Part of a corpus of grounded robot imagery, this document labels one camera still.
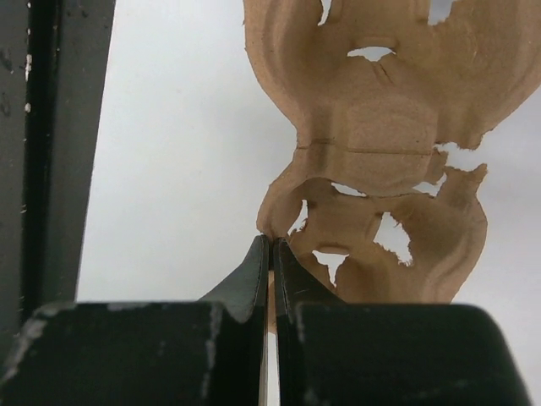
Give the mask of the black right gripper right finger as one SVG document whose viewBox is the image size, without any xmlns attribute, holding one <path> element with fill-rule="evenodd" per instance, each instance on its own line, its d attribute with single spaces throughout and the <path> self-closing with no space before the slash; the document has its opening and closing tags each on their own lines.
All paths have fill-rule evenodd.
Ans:
<svg viewBox="0 0 541 406">
<path fill-rule="evenodd" d="M 463 304 L 347 304 L 273 245 L 283 405 L 528 405 L 507 342 Z"/>
</svg>

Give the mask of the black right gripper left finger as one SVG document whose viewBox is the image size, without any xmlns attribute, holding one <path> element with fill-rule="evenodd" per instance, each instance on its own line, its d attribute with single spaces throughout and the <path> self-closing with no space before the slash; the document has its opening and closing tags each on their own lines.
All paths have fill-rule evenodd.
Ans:
<svg viewBox="0 0 541 406">
<path fill-rule="evenodd" d="M 271 245 L 196 301 L 57 302 L 24 324 L 4 405 L 263 405 Z"/>
</svg>

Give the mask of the single brown cardboard cup carrier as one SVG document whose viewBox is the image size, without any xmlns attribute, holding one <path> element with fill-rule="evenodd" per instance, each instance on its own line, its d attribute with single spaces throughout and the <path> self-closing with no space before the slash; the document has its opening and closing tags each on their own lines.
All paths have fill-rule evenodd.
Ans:
<svg viewBox="0 0 541 406">
<path fill-rule="evenodd" d="M 448 303 L 484 248 L 477 148 L 540 84 L 537 1 L 247 1 L 246 51 L 297 131 L 258 229 L 350 303 Z"/>
</svg>

